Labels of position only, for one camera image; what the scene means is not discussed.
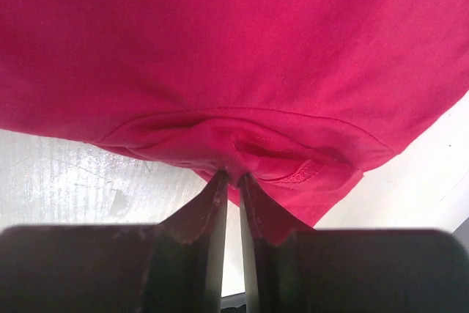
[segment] white surface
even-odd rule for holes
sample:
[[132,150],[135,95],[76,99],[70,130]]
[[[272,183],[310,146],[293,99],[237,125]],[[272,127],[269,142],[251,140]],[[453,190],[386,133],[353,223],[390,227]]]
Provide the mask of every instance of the white surface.
[[434,227],[469,216],[469,94],[362,181],[317,228]]
[[[195,196],[194,173],[78,142],[0,130],[0,226],[157,222]],[[240,221],[229,205],[223,295],[244,290]],[[436,227],[469,216],[469,95],[372,172],[320,228]]]

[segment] pink t-shirt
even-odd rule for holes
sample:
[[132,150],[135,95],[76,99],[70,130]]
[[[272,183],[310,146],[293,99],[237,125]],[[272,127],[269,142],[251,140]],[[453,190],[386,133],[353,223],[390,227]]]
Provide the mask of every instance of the pink t-shirt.
[[469,0],[0,0],[0,128],[252,172],[310,225],[468,90]]

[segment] red cotton fabric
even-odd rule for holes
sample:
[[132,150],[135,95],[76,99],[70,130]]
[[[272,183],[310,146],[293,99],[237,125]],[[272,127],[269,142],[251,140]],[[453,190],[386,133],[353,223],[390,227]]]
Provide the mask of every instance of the red cotton fabric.
[[469,0],[0,0],[0,128],[252,172],[314,225],[467,92],[468,53]]

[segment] stitched seam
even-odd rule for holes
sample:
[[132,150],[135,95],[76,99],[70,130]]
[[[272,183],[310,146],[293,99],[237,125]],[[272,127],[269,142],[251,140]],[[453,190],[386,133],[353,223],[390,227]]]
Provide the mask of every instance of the stitched seam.
[[349,125],[349,126],[352,126],[353,128],[356,128],[358,130],[360,130],[361,132],[365,133],[367,136],[370,136],[372,137],[377,143],[381,144],[383,147],[387,148],[390,152],[392,152],[393,154],[396,154],[394,152],[394,150],[392,148],[390,148],[387,144],[381,142],[381,140],[379,140],[377,137],[373,136],[372,134],[370,134],[369,132],[365,131],[363,128],[360,128],[358,127],[357,125],[354,125],[350,122],[346,122],[344,120],[340,120],[340,119],[337,119],[337,118],[333,118],[333,117],[317,117],[317,116],[312,116],[312,115],[307,115],[307,114],[301,114],[301,113],[296,113],[296,112],[292,112],[292,111],[282,111],[282,110],[278,110],[278,109],[273,109],[273,108],[249,108],[249,107],[234,107],[234,108],[229,108],[229,107],[215,107],[215,108],[202,108],[202,109],[188,109],[188,110],[182,110],[182,111],[163,111],[161,113],[157,113],[157,114],[146,114],[146,115],[142,115],[140,117],[134,117],[130,120],[128,120],[127,122],[124,122],[122,123],[121,125],[117,126],[115,129],[113,129],[110,133],[108,133],[107,135],[105,135],[102,139],[100,139],[99,141],[97,142],[94,142],[96,144],[99,144],[103,141],[105,141],[108,137],[112,136],[114,133],[116,133],[120,128],[123,128],[125,127],[126,125],[129,125],[131,124],[132,122],[138,120],[138,119],[144,119],[146,117],[157,117],[157,116],[162,116],[162,115],[170,115],[170,114],[184,114],[184,113],[193,113],[193,112],[197,112],[197,111],[211,111],[211,110],[261,110],[261,111],[273,111],[273,112],[277,112],[277,113],[282,113],[282,114],[291,114],[291,115],[298,115],[298,116],[301,116],[301,117],[308,117],[310,119],[326,119],[326,120],[331,120],[331,121],[337,121],[337,122],[341,122],[345,125]]
[[326,165],[323,165],[321,167],[321,169],[319,169],[316,172],[311,173],[308,177],[302,177],[303,178],[302,180],[295,180],[295,176],[301,175],[301,172],[303,172],[307,168],[301,169],[299,172],[297,172],[294,175],[288,177],[286,180],[279,180],[279,181],[274,181],[274,182],[275,183],[293,183],[293,184],[304,183],[307,180],[314,179],[325,167],[326,167]]

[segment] black clamp jaw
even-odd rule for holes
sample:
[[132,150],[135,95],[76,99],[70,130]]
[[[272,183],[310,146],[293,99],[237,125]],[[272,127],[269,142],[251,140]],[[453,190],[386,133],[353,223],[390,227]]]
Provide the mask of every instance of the black clamp jaw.
[[316,231],[240,180],[246,305],[221,310],[227,176],[159,224],[14,227],[0,312],[462,313],[469,260],[437,231]]

